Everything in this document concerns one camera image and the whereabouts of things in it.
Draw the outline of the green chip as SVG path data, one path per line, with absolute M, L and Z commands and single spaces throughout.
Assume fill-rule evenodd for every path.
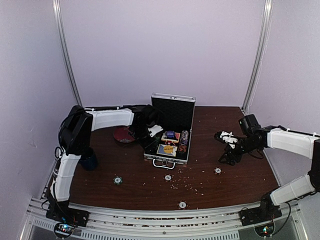
M 115 185 L 121 185 L 123 183 L 123 178 L 120 177 L 120 176 L 116 176 L 114 179 L 113 179 L 113 183 Z

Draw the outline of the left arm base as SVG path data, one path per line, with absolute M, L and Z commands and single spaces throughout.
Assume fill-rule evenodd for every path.
M 86 227 L 89 212 L 70 208 L 69 202 L 58 204 L 55 200 L 49 201 L 46 218 L 56 221 L 53 233 L 58 239 L 69 238 L 78 227 Z

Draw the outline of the purple small blind button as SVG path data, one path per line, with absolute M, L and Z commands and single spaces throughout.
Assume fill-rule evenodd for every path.
M 165 136 L 167 139 L 175 139 L 176 138 L 176 134 L 174 131 L 166 131 Z

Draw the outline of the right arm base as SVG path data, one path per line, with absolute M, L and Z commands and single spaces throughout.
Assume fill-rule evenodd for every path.
M 239 211 L 242 226 L 256 225 L 255 232 L 260 237 L 271 237 L 276 232 L 275 219 L 281 216 L 280 207 L 274 205 L 271 197 L 266 195 L 261 198 L 258 207 L 243 207 Z

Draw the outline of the red card deck box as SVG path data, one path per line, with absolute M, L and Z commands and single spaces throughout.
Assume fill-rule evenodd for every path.
M 175 132 L 175 139 L 168 139 L 166 138 L 166 131 L 162 134 L 162 137 L 161 137 L 161 141 L 163 142 L 168 142 L 168 141 L 172 141 L 174 143 L 178 143 L 179 140 L 180 140 L 180 133 L 179 132 Z

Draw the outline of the red white chip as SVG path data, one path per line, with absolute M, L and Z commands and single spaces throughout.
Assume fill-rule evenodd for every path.
M 180 210 L 184 210 L 188 207 L 188 204 L 185 202 L 185 201 L 180 201 L 178 204 L 177 204 L 177 207 L 180 209 Z
M 214 169 L 214 173 L 215 173 L 216 175 L 220 175 L 220 174 L 222 173 L 222 169 L 219 168 L 219 167 L 216 167 L 216 168 Z

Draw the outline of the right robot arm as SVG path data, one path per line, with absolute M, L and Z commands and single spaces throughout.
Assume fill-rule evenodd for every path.
M 218 131 L 214 139 L 225 144 L 219 158 L 221 164 L 240 164 L 240 188 L 237 196 L 257 201 L 267 194 L 268 201 L 256 210 L 259 220 L 268 220 L 276 207 L 297 200 L 301 209 L 320 210 L 320 136 L 290 130 L 283 126 L 261 127 L 258 124 L 241 124 L 243 136 L 232 132 Z M 256 156 L 266 150 L 266 155 Z

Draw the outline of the red white chip front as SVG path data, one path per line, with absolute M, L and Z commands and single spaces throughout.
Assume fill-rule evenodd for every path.
M 185 202 L 185 201 L 180 201 L 178 204 L 177 204 L 177 207 L 180 209 L 180 210 L 184 210 L 188 207 L 188 204 Z

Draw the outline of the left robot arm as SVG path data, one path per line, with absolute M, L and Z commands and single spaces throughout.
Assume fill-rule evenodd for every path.
M 134 140 L 143 149 L 148 149 L 156 143 L 156 134 L 163 130 L 159 123 L 160 118 L 161 113 L 149 104 L 90 108 L 73 106 L 58 131 L 61 151 L 58 156 L 58 170 L 50 188 L 50 196 L 58 202 L 51 210 L 53 215 L 61 222 L 72 218 L 71 209 L 62 202 L 70 199 L 70 187 L 76 166 L 90 148 L 92 132 L 125 126 L 129 128 Z

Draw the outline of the aluminium poker case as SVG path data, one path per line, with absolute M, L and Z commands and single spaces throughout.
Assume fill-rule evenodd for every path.
M 193 96 L 171 95 L 164 93 L 153 93 L 151 95 L 151 105 L 162 111 L 161 126 L 163 131 L 156 134 L 157 143 L 153 148 L 144 151 L 144 158 L 152 162 L 156 168 L 172 170 L 176 165 L 186 165 L 189 159 L 191 146 L 191 136 L 193 119 L 195 112 L 196 98 Z M 186 153 L 178 153 L 180 143 L 175 143 L 177 147 L 176 156 L 157 154 L 159 144 L 169 145 L 166 141 L 161 141 L 161 137 L 166 131 L 181 133 L 188 131 L 188 146 Z

